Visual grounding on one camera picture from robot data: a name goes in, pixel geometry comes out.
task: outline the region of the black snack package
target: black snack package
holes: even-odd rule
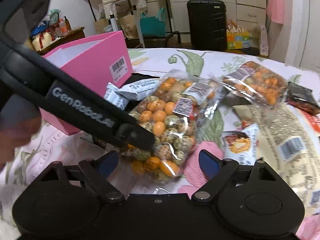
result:
[[[320,107],[309,88],[289,82],[287,102],[311,115],[320,114]]]

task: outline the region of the blue bag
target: blue bag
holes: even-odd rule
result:
[[[145,13],[141,14],[140,26],[143,37],[165,37],[165,14],[164,8],[161,8],[157,17],[147,17]]]

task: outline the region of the black suitcase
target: black suitcase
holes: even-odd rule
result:
[[[227,48],[226,6],[220,0],[187,3],[191,43],[195,49],[224,51]]]

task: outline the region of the pink storage box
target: pink storage box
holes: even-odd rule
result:
[[[43,57],[102,98],[108,82],[121,87],[132,73],[122,31],[71,41]],[[40,111],[44,120],[65,134],[80,131],[49,112],[43,109]]]

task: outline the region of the drawer handle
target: drawer handle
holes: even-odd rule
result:
[[[249,16],[249,17],[254,17],[254,18],[257,17],[256,14],[249,14],[249,13],[248,13],[248,16]]]

